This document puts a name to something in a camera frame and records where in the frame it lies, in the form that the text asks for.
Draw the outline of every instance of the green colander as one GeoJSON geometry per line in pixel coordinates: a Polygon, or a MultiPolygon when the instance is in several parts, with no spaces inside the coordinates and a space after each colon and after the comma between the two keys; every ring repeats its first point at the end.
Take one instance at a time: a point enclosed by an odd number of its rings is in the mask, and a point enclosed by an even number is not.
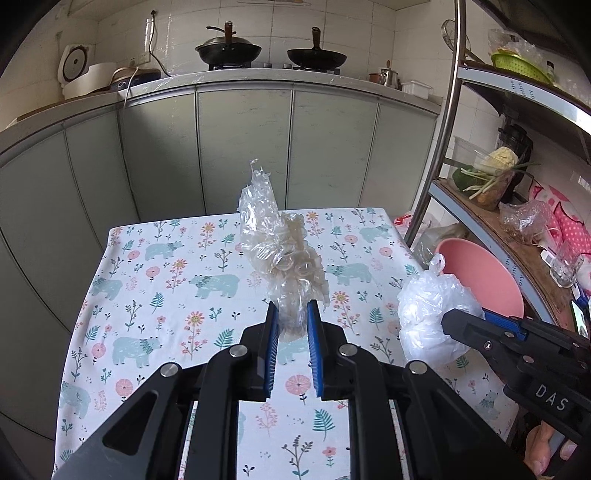
{"type": "Polygon", "coordinates": [[[538,82],[552,85],[552,82],[544,72],[513,52],[498,50],[491,54],[491,59],[492,64],[498,69],[510,70],[537,80],[538,82]]]}

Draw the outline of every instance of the black wok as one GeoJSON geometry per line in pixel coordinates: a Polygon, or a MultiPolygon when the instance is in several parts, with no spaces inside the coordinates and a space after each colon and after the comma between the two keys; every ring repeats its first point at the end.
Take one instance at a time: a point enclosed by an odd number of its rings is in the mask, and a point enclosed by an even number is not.
{"type": "Polygon", "coordinates": [[[232,22],[226,22],[224,30],[218,27],[207,27],[208,30],[224,32],[223,37],[208,40],[203,45],[195,47],[201,59],[211,66],[243,65],[255,60],[261,48],[248,40],[233,37],[232,22]]]}
{"type": "Polygon", "coordinates": [[[318,27],[312,28],[312,40],[314,42],[312,48],[287,50],[287,56],[293,63],[303,69],[334,70],[347,60],[347,55],[320,48],[320,29],[318,27]]]}

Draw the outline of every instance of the silver screw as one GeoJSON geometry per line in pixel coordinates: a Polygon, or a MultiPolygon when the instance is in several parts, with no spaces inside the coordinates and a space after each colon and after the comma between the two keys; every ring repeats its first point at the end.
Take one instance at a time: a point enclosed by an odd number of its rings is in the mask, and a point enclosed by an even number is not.
{"type": "Polygon", "coordinates": [[[234,345],[230,348],[230,355],[234,357],[245,356],[248,353],[248,348],[244,345],[234,345]]]}
{"type": "Polygon", "coordinates": [[[410,362],[408,366],[410,371],[415,375],[423,375],[427,373],[427,364],[425,362],[421,362],[420,360],[415,360],[414,362],[410,362]]]}
{"type": "Polygon", "coordinates": [[[160,375],[162,375],[163,377],[172,377],[173,375],[176,375],[177,372],[177,364],[165,364],[160,367],[160,375]]]}
{"type": "Polygon", "coordinates": [[[354,356],[357,353],[357,347],[352,343],[345,343],[339,347],[339,352],[343,356],[354,356]]]}

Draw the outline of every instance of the patterned tablecloth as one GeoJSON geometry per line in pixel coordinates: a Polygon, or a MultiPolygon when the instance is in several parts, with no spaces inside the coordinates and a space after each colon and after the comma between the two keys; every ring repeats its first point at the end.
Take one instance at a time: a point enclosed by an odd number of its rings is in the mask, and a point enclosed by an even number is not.
{"type": "MultiPolygon", "coordinates": [[[[386,213],[300,213],[330,284],[323,320],[380,361],[404,365],[397,295],[419,266],[386,213]]],[[[264,321],[266,283],[242,254],[239,222],[236,213],[111,230],[64,368],[56,469],[161,364],[207,362],[264,321]]],[[[349,474],[347,404],[316,398],[308,362],[306,338],[281,343],[271,399],[241,403],[238,478],[349,474]]],[[[506,437],[517,406],[478,352],[438,373],[506,437]]]]}

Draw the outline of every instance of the glass cup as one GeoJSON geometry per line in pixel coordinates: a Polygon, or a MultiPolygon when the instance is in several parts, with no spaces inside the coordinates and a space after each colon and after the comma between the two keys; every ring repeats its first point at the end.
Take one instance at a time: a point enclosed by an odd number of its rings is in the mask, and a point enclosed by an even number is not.
{"type": "Polygon", "coordinates": [[[568,240],[565,240],[550,264],[550,276],[560,288],[570,288],[582,264],[583,257],[574,251],[568,240]]]}

